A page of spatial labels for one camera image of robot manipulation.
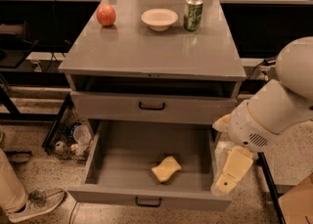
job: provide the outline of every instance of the closed drawer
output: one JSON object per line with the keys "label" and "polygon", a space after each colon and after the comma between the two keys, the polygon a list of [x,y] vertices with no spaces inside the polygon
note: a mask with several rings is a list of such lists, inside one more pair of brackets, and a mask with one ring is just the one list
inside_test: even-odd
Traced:
{"label": "closed drawer", "polygon": [[94,119],[212,124],[236,99],[186,96],[70,93],[80,116]]}
{"label": "closed drawer", "polygon": [[[215,157],[209,126],[103,121],[81,186],[68,189],[78,202],[224,210],[231,198],[210,192]],[[182,166],[160,184],[151,172],[166,156]]]}

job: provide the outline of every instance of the apple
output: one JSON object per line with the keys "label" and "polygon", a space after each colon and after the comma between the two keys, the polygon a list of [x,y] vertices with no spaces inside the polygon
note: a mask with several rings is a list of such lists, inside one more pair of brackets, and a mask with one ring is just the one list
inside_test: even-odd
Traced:
{"label": "apple", "polygon": [[101,4],[97,9],[97,20],[103,26],[113,25],[116,19],[116,13],[113,6]]}

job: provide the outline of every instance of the yellow sponge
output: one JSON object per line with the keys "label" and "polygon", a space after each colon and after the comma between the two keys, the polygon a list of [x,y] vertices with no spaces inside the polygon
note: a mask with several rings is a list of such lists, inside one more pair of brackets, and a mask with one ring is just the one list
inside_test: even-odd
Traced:
{"label": "yellow sponge", "polygon": [[166,157],[160,165],[153,167],[151,171],[160,183],[164,183],[168,181],[175,172],[181,169],[182,167],[174,157]]}

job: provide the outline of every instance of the can top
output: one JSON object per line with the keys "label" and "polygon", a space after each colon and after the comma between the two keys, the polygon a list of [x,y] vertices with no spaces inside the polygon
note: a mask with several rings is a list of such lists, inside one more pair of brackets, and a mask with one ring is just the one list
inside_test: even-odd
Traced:
{"label": "can top", "polygon": [[200,5],[203,3],[202,0],[186,0],[186,2],[191,5]]}

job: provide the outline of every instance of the khaki pants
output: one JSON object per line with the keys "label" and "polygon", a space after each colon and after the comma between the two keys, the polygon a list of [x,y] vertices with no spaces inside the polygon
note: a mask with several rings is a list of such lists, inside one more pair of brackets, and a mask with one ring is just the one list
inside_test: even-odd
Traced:
{"label": "khaki pants", "polygon": [[18,211],[25,205],[27,198],[27,190],[0,149],[0,207],[6,212]]}

